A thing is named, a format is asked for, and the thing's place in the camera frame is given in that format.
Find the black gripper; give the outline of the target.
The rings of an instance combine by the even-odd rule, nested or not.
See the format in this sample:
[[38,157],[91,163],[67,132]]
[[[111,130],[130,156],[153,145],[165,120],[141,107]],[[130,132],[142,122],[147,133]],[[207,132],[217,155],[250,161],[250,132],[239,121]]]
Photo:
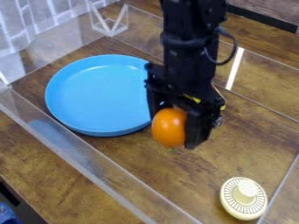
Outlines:
[[146,93],[150,116],[173,105],[187,111],[185,148],[194,150],[209,140],[223,117],[214,105],[198,105],[185,94],[202,98],[217,73],[219,35],[182,39],[163,33],[163,64],[147,63]]

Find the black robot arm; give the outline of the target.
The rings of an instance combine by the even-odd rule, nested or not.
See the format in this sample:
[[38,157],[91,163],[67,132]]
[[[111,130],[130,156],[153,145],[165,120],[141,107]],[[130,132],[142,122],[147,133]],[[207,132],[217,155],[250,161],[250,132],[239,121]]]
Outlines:
[[226,100],[213,85],[225,0],[161,0],[163,64],[145,68],[150,114],[178,107],[187,114],[183,146],[193,150],[221,125]]

